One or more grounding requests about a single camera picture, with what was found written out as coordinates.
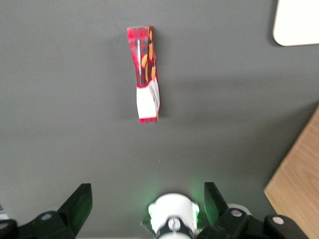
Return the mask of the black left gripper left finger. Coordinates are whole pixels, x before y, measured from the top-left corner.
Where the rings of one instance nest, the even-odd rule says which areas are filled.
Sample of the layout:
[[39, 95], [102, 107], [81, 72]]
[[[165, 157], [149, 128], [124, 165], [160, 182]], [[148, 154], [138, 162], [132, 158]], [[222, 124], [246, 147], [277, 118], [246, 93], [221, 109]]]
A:
[[90, 183], [81, 184], [58, 209], [66, 228], [75, 238], [88, 219], [93, 207]]

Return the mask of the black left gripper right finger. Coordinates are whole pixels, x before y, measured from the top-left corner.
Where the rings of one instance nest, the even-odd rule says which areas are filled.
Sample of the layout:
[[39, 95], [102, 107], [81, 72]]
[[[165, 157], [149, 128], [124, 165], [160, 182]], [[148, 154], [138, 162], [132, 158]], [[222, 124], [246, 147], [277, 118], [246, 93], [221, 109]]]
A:
[[229, 207], [213, 182], [204, 183], [204, 208], [211, 226], [223, 226], [223, 216]]

